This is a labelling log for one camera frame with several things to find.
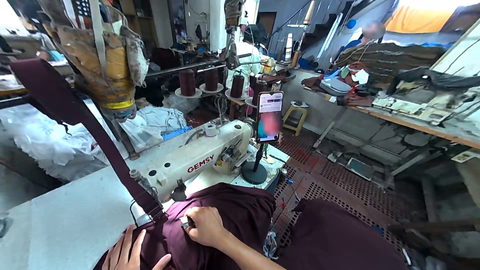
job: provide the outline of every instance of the hand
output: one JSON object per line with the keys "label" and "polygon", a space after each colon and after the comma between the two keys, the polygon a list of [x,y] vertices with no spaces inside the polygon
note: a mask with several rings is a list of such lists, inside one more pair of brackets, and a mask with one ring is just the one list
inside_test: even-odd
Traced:
{"label": "hand", "polygon": [[184,227],[190,238],[202,245],[219,249],[230,234],[223,227],[222,218],[215,207],[193,207],[185,212],[195,222],[195,227]]}
{"label": "hand", "polygon": [[[107,258],[102,265],[102,270],[139,270],[140,269],[140,249],[145,237],[145,230],[138,235],[133,244],[132,254],[129,258],[130,248],[132,246],[132,232],[134,225],[127,228],[127,232],[120,237],[120,240],[108,250]],[[167,266],[172,255],[163,256],[152,270],[163,270]]]}

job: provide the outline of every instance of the gemsy logo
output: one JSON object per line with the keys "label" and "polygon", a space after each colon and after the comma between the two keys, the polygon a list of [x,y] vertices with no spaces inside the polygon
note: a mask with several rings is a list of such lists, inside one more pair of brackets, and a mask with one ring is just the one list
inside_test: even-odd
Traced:
{"label": "gemsy logo", "polygon": [[188,168],[188,173],[191,173],[192,171],[196,171],[198,170],[199,168],[201,168],[202,166],[210,163],[213,161],[213,155],[210,156],[210,157],[207,157],[206,159],[202,160],[201,162],[198,162],[197,164],[191,166],[190,168]]}

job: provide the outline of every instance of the black round base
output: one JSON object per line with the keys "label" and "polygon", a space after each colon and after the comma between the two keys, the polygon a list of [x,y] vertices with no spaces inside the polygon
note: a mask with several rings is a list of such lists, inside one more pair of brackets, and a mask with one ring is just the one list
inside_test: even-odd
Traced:
{"label": "black round base", "polygon": [[241,175],[243,179],[251,184],[263,184],[267,179],[267,170],[261,164],[258,164],[258,169],[253,172],[255,162],[247,162],[241,168]]}

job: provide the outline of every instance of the white table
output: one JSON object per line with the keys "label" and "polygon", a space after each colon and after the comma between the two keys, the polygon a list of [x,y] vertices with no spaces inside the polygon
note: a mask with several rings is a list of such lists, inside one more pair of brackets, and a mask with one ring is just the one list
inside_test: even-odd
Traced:
{"label": "white table", "polygon": [[[143,167],[183,145],[193,131],[146,150],[139,159],[127,160],[127,164],[131,169]],[[272,146],[268,148],[268,153],[285,161],[289,159],[288,155]],[[284,165],[277,160],[273,164],[262,160],[261,164],[270,172]],[[273,176],[269,173],[268,180],[258,187],[266,188]],[[195,179],[186,193],[218,182],[253,186],[241,176],[218,175],[209,182]],[[120,183],[112,167],[106,167],[12,208],[8,217],[13,219],[13,224],[5,237],[0,239],[2,269],[93,269],[103,253],[133,223],[129,211],[131,201],[132,196]],[[136,217],[143,214],[136,205],[133,211]]]}

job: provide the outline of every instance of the white plate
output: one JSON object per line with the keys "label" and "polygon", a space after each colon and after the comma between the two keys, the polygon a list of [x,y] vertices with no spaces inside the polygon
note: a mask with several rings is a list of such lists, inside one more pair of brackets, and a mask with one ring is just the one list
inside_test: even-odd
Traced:
{"label": "white plate", "polygon": [[200,88],[200,90],[202,90],[204,93],[213,94],[213,93],[218,93],[218,92],[222,91],[222,90],[223,90],[223,85],[222,85],[222,84],[217,84],[217,89],[216,89],[216,91],[207,91],[207,90],[205,89],[205,84],[202,84],[199,88]]}
{"label": "white plate", "polygon": [[252,106],[252,107],[254,107],[254,108],[257,108],[257,106],[254,105],[252,101],[253,101],[253,97],[247,98],[247,99],[245,100],[245,103],[247,103],[248,106]]}
{"label": "white plate", "polygon": [[195,95],[193,95],[191,97],[187,97],[187,96],[182,95],[180,88],[178,88],[177,90],[175,90],[175,95],[177,95],[181,98],[199,98],[202,95],[202,91],[200,89],[196,88],[195,89]]}
{"label": "white plate", "polygon": [[232,96],[230,95],[231,91],[232,91],[232,89],[229,89],[229,90],[225,91],[225,95],[227,96],[228,99],[244,100],[244,99],[248,98],[247,92],[243,92],[243,96],[241,96],[240,98],[232,98]]}

